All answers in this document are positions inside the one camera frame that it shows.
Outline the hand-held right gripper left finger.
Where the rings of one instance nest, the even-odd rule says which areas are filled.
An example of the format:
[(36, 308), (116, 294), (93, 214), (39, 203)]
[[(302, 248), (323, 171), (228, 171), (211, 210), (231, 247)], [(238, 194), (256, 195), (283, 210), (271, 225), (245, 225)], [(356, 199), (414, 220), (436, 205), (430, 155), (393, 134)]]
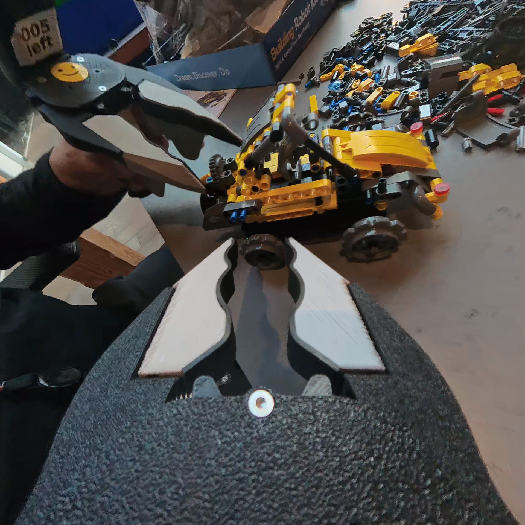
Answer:
[(170, 291), (150, 339), (138, 377), (183, 377), (224, 347), (232, 316), (221, 285), (234, 269), (236, 241), (228, 239)]

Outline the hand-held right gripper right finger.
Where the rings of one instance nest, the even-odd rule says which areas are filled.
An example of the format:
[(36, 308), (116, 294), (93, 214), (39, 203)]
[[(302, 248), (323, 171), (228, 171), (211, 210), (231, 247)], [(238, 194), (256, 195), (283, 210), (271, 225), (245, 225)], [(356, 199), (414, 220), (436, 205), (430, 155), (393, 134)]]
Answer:
[(298, 284), (290, 328), (299, 346), (335, 372), (385, 373), (349, 281), (294, 238), (287, 245)]

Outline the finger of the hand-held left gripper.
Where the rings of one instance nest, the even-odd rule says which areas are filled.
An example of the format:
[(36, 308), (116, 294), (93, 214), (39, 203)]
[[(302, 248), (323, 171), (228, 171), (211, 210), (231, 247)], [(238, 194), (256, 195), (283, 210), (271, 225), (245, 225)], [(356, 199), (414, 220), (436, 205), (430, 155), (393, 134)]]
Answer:
[(122, 117), (96, 115), (84, 125), (122, 151), (126, 166), (139, 176), (151, 194), (164, 196), (166, 185), (204, 194), (204, 184), (185, 161), (148, 141), (139, 129)]
[(137, 85), (137, 103), (154, 130), (171, 141), (183, 158), (196, 160), (206, 136), (240, 147), (243, 140), (184, 92), (150, 80)]

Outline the yellow toy block vehicle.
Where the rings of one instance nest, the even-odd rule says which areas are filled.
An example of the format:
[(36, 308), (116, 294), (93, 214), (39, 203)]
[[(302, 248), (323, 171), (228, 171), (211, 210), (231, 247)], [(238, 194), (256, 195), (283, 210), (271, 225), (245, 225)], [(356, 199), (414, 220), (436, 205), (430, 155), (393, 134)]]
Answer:
[(239, 227), (241, 254), (261, 270), (285, 266), (284, 240), (341, 239), (349, 262), (391, 258), (407, 227), (393, 217), (414, 211), (438, 220), (450, 185), (439, 174), (423, 122), (407, 130), (320, 128), (296, 117), (298, 89), (282, 83), (249, 120), (240, 152), (216, 154), (201, 181), (203, 228)]

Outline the person's left forearm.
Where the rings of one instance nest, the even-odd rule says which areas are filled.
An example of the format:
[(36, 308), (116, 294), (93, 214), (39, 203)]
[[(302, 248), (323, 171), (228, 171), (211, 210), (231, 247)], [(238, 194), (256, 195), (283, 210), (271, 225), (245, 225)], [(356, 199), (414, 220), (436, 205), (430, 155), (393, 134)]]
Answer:
[(35, 166), (1, 184), (1, 269), (75, 241), (121, 202), (112, 195), (77, 191), (60, 182), (50, 152)]

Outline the grey desk with wooden edge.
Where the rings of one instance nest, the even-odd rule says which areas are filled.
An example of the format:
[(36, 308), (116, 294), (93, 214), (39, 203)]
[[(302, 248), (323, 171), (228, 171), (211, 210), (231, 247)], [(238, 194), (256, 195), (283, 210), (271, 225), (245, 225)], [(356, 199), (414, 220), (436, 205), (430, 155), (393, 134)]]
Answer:
[[(367, 17), (407, 1), (339, 4), (286, 75), (316, 68)], [(361, 286), (439, 368), (468, 420), (502, 499), (524, 524), (524, 154), (514, 147), (464, 153), (461, 137), (440, 139), (438, 170), (450, 184), (443, 217), (413, 224), (391, 259), (351, 264), (340, 243), (308, 249)], [(223, 241), (205, 232), (198, 195), (167, 186), (142, 199), (187, 272)], [(293, 300), (287, 268), (261, 272), (240, 259), (229, 302), (240, 366), (252, 385), (295, 393), (305, 382), (289, 368), (287, 322)]]

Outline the person's left hand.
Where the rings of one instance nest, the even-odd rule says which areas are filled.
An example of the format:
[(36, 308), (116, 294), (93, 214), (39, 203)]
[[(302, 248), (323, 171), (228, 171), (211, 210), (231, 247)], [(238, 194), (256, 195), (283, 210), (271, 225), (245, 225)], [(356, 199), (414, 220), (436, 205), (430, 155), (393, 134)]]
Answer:
[(49, 166), (62, 184), (82, 193), (97, 196), (128, 193), (136, 198), (152, 193), (144, 180), (121, 161), (74, 148), (65, 141), (50, 151)]

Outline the instruction booklet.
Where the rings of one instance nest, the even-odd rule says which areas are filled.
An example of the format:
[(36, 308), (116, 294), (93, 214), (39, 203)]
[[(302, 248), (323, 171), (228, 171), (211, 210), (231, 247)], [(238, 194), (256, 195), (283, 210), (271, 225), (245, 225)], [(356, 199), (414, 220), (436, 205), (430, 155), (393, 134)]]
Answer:
[(236, 89), (205, 91), (196, 95), (196, 102), (216, 118), (220, 118), (225, 108), (236, 94)]

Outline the blue cardboard box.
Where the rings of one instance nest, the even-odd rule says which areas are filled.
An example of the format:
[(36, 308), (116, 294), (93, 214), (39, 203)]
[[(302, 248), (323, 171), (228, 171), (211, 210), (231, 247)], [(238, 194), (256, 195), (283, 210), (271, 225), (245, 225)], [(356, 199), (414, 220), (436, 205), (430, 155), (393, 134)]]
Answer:
[(281, 81), (330, 17), (336, 1), (292, 1), (262, 31), (258, 43), (180, 58), (145, 69), (183, 90), (211, 91), (267, 87)]

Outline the blue and green storage bins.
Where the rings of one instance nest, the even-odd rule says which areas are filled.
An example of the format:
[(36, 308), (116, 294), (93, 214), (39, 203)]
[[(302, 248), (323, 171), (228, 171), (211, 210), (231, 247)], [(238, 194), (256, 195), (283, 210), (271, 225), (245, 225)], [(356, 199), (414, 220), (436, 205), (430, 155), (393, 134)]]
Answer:
[(103, 55), (142, 22), (134, 1), (55, 1), (66, 52)]

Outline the clear plastic bags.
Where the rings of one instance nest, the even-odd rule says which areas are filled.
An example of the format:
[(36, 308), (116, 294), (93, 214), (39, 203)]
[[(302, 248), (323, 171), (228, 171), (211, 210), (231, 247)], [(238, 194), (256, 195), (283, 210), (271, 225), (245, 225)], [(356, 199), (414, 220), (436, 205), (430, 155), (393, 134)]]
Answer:
[(158, 65), (261, 42), (292, 1), (135, 1)]

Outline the person's torso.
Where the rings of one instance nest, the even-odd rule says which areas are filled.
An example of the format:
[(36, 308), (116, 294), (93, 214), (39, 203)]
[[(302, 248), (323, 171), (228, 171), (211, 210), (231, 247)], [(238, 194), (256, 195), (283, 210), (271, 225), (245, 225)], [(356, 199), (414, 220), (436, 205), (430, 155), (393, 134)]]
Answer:
[(1, 289), (1, 524), (16, 520), (80, 384), (135, 317)]

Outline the pile of small dark pieces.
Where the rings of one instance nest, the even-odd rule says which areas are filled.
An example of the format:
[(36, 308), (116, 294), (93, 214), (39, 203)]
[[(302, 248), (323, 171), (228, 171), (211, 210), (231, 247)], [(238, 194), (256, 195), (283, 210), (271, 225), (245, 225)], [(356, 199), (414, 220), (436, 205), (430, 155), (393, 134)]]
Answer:
[(489, 95), (471, 92), (479, 78), (458, 73), (479, 63), (515, 63), (524, 74), (524, 1), (408, 1), (365, 18), (348, 42), (324, 54), (306, 74), (305, 91), (326, 85), (320, 115), (331, 127), (360, 131), (399, 116), (433, 133), (463, 137), (465, 152), (515, 143), (524, 152), (524, 80)]

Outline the group of yellow beams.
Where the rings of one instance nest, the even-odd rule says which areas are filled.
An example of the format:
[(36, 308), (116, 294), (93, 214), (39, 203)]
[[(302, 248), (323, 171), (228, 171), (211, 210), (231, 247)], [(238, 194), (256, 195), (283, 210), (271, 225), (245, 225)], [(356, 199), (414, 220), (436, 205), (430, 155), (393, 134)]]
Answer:
[(476, 75), (479, 75), (479, 78), (472, 84), (471, 92), (481, 91), (484, 95), (515, 88), (524, 80), (524, 74), (521, 73), (515, 63), (509, 63), (497, 69), (479, 63), (459, 72), (458, 81), (470, 81)]

